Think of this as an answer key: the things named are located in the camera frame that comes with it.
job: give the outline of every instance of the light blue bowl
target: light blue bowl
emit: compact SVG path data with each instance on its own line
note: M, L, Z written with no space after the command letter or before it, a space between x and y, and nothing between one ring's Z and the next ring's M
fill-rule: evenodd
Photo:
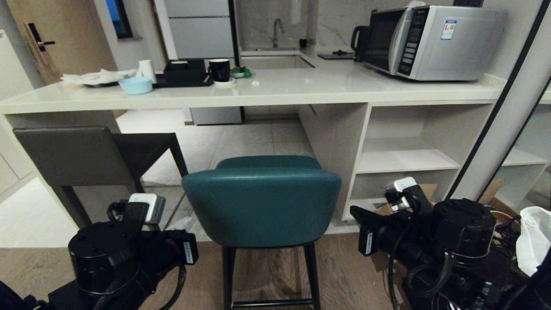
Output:
M153 83L148 77L125 78L118 82L122 90L129 95L140 95L153 90Z

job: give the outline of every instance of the stool footrest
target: stool footrest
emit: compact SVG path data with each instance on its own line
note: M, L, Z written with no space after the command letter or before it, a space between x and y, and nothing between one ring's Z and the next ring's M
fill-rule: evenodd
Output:
M289 300L235 301L232 308L303 306L307 304L314 304L314 300L312 298L306 298Z

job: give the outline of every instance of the stool backrest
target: stool backrest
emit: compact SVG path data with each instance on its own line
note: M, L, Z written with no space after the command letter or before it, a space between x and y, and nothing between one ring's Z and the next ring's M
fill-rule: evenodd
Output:
M44 127L13 132L50 186L134 182L107 127Z
M327 230L341 179L308 168L235 168L185 176L186 190L205 232L228 247L287 247Z

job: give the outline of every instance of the black mug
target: black mug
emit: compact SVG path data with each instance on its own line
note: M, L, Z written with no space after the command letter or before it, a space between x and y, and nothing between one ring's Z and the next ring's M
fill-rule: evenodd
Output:
M216 82L230 81L230 60L213 59L209 60L208 72Z

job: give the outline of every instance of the sticker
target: sticker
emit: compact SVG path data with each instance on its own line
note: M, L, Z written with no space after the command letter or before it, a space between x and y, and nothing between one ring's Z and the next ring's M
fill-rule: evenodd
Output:
M186 262L188 264L193 264L193 255L191 254L191 245L189 242L183 243L183 249L186 251Z
M451 40L451 36L453 36L453 31L455 30L456 24L456 20L447 20L446 25L444 25L444 30L442 31L442 36L440 37L440 40Z
M365 246L365 255L368 255L369 253L371 253L371 244L373 242L373 233L370 232L368 233L368 241L367 241L367 244Z

